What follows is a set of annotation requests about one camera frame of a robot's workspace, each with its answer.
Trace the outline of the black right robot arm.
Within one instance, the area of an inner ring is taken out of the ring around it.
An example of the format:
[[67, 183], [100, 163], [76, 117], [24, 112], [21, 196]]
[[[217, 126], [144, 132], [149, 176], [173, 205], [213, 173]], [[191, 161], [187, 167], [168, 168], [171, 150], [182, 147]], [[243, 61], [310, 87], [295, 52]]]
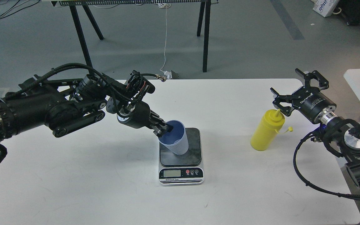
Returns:
[[318, 128], [306, 134], [298, 143], [294, 155], [293, 166], [296, 175], [306, 186], [317, 191], [360, 201], [360, 195], [336, 193], [320, 188], [300, 173], [296, 164], [296, 155], [302, 144], [310, 139], [312, 142], [323, 143], [326, 150], [336, 157], [346, 159], [346, 169], [354, 184], [360, 189], [360, 124], [353, 119], [345, 119], [334, 114], [336, 104], [321, 91], [329, 88], [329, 82], [317, 70], [304, 73], [295, 69], [296, 74], [304, 79], [304, 85], [290, 95], [280, 95], [274, 88], [273, 105], [285, 116], [292, 111], [299, 111]]

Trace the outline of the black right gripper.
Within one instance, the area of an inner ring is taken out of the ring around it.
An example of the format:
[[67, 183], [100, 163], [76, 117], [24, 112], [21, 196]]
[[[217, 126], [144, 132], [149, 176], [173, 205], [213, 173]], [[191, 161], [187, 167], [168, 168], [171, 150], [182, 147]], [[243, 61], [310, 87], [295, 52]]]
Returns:
[[[290, 95], [280, 95], [274, 88], [270, 91], [274, 94], [273, 105], [280, 109], [281, 113], [289, 117], [292, 111], [299, 111], [312, 124], [318, 124], [319, 114], [326, 108], [332, 111], [336, 109], [336, 104], [320, 91], [329, 88], [329, 81], [324, 78], [317, 70], [304, 73], [300, 69], [295, 69], [296, 74], [304, 79], [304, 86], [297, 89]], [[311, 80], [318, 81], [318, 88], [311, 87]], [[283, 106], [281, 103], [289, 103], [291, 106]]]

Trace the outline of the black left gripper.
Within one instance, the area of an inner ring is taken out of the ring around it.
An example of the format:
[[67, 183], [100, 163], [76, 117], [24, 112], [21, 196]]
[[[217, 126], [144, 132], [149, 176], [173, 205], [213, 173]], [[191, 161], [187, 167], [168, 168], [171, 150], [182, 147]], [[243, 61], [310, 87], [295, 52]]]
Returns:
[[171, 132], [174, 128], [172, 125], [163, 121], [163, 119], [161, 119], [157, 113], [152, 111], [145, 102], [136, 104], [133, 111], [129, 114], [129, 117], [117, 115], [117, 119], [119, 123], [135, 129], [142, 127], [152, 129], [158, 138], [162, 137], [167, 132]]

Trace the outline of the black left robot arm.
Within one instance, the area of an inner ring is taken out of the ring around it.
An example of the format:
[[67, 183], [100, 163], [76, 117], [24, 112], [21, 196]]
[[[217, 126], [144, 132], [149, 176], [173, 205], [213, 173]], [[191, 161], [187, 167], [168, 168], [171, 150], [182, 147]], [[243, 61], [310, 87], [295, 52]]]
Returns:
[[132, 71], [126, 83], [81, 63], [67, 63], [43, 76], [35, 75], [19, 85], [17, 92], [0, 98], [0, 163], [7, 155], [5, 139], [45, 125], [55, 137], [62, 137], [116, 114], [121, 124], [147, 127], [157, 137], [173, 130], [143, 102], [155, 86], [149, 73]]

